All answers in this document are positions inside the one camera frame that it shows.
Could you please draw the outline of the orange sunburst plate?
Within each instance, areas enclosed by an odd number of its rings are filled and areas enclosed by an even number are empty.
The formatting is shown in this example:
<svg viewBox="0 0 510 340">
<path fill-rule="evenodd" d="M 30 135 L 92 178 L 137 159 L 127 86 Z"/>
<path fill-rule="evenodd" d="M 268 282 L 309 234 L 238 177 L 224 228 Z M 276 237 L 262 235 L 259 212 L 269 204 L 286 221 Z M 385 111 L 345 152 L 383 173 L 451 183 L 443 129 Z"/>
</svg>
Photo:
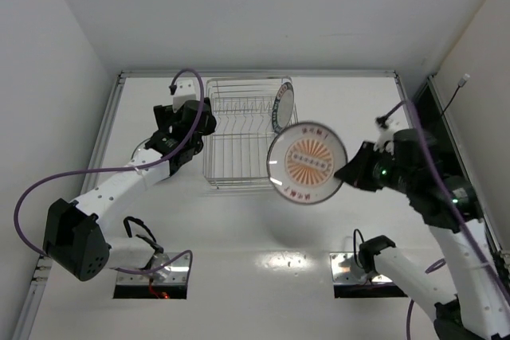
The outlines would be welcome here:
<svg viewBox="0 0 510 340">
<path fill-rule="evenodd" d="M 343 184 L 335 172 L 346 164 L 347 150 L 340 137 L 314 121 L 286 127 L 271 143 L 266 159 L 275 191 L 298 205 L 330 199 Z"/>
</svg>

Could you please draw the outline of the green rimmed plate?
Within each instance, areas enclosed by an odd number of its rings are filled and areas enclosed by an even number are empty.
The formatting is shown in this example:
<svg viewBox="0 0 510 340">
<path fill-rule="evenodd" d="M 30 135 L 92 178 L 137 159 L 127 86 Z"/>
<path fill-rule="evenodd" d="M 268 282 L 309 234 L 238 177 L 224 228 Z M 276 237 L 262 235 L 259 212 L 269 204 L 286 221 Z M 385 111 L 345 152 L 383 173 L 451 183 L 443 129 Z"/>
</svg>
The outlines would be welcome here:
<svg viewBox="0 0 510 340">
<path fill-rule="evenodd" d="M 279 134 L 284 130 L 292 119 L 294 110 L 294 89 L 290 82 L 284 82 L 274 99 L 271 113 L 272 129 Z"/>
</svg>

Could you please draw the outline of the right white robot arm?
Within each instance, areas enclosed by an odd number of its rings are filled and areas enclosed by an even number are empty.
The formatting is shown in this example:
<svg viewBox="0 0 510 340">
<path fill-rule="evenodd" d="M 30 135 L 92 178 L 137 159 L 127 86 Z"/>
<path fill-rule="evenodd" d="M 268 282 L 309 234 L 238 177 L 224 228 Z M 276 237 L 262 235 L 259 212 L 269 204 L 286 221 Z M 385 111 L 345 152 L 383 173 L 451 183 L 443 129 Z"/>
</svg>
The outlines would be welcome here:
<svg viewBox="0 0 510 340">
<path fill-rule="evenodd" d="M 507 339 L 509 293 L 496 272 L 485 219 L 471 183 L 446 173 L 437 140 L 420 129 L 385 126 L 335 178 L 358 190 L 402 193 L 441 248 L 456 293 L 435 286 L 387 236 L 355 248 L 363 278 L 383 274 L 419 305 L 440 339 Z"/>
</svg>

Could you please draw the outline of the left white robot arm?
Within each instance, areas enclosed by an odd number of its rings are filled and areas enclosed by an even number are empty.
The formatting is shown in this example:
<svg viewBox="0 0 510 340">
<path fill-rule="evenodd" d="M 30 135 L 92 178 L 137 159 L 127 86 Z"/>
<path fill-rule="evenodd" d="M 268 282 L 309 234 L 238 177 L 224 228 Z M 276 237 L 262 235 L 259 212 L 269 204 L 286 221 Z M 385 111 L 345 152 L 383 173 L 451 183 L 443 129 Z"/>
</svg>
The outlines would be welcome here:
<svg viewBox="0 0 510 340">
<path fill-rule="evenodd" d="M 107 238 L 105 233 L 137 197 L 200 153 L 203 137 L 214 133 L 217 121 L 209 98 L 188 100 L 177 111 L 156 106 L 154 113 L 157 131 L 125 167 L 73 201 L 59 199 L 49 207 L 43 249 L 80 281 L 105 268 L 154 275 L 170 263 L 152 234 Z"/>
</svg>

